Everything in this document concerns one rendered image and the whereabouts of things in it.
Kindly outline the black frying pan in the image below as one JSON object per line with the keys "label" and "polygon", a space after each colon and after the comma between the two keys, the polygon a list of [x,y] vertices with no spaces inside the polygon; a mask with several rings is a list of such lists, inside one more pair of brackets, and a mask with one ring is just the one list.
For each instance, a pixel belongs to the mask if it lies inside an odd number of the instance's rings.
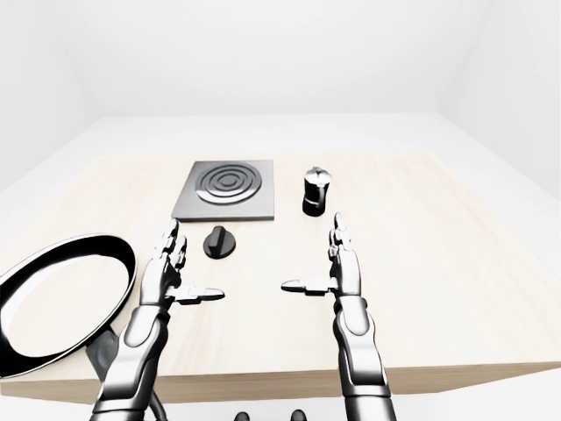
{"label": "black frying pan", "polygon": [[124,308],[136,272],[128,242],[87,234],[47,246],[0,275],[0,378],[89,345]]}

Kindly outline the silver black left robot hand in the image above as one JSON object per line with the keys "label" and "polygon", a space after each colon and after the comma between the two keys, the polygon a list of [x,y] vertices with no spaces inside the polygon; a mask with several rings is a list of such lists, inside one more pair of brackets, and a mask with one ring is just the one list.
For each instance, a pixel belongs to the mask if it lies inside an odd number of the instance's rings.
{"label": "silver black left robot hand", "polygon": [[141,305],[159,305],[168,310],[172,303],[197,305],[225,298],[221,289],[198,288],[182,281],[187,244],[186,237],[179,234],[178,220],[172,218],[146,265],[140,287]]}

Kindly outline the flat dark stove plate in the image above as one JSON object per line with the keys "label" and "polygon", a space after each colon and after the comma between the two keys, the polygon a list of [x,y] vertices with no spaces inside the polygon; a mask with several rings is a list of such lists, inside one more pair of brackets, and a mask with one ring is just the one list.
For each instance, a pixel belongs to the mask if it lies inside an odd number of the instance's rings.
{"label": "flat dark stove plate", "polygon": [[195,162],[172,217],[185,223],[273,220],[273,161]]}

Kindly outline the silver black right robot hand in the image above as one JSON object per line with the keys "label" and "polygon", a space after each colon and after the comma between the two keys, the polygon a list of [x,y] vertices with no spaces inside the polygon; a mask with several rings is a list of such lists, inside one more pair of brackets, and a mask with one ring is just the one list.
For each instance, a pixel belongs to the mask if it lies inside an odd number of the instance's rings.
{"label": "silver black right robot hand", "polygon": [[307,296],[361,296],[361,274],[359,260],[352,248],[352,239],[343,215],[336,212],[334,227],[329,233],[328,258],[330,274],[328,278],[312,277],[283,282],[283,291],[303,293]]}

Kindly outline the round black stove knob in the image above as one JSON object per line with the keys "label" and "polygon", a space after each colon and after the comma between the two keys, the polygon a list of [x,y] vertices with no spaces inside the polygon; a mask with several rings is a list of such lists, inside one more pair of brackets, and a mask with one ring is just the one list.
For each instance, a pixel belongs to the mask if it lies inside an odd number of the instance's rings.
{"label": "round black stove knob", "polygon": [[214,260],[220,260],[231,255],[236,249],[234,235],[223,226],[217,225],[210,235],[203,241],[203,251]]}

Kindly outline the black silver moka pot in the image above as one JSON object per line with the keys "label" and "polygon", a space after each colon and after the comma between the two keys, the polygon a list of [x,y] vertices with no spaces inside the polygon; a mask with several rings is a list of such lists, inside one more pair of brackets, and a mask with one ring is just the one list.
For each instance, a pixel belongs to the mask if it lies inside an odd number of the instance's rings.
{"label": "black silver moka pot", "polygon": [[330,173],[320,167],[313,167],[306,172],[302,199],[302,211],[306,215],[311,217],[323,215],[330,182]]}

